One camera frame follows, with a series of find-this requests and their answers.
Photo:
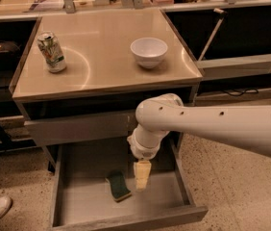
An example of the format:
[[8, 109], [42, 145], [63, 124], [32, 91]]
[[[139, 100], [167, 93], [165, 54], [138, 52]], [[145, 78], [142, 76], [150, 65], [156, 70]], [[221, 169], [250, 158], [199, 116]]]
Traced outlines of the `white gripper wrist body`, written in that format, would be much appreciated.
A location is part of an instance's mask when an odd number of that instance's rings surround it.
[[133, 155], [144, 161], [152, 160], [160, 150], [161, 141], [168, 135], [168, 131], [149, 131], [137, 125], [127, 142]]

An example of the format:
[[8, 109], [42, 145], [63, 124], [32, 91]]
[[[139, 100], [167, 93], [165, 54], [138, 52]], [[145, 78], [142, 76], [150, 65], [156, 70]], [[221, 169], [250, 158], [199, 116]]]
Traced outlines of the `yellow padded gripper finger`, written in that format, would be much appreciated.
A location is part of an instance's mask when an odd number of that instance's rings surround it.
[[145, 160], [134, 163], [135, 188], [138, 191], [143, 191], [146, 189], [151, 172], [151, 166], [151, 163]]

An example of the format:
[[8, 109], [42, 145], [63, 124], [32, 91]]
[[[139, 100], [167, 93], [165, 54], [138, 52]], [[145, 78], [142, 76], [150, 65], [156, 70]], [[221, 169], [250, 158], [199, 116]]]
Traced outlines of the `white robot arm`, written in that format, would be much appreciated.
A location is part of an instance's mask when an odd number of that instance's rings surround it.
[[188, 133], [271, 157], [271, 105], [187, 107], [167, 93], [143, 100], [135, 110], [137, 127], [128, 137], [135, 158], [136, 186], [146, 187], [148, 165], [171, 132]]

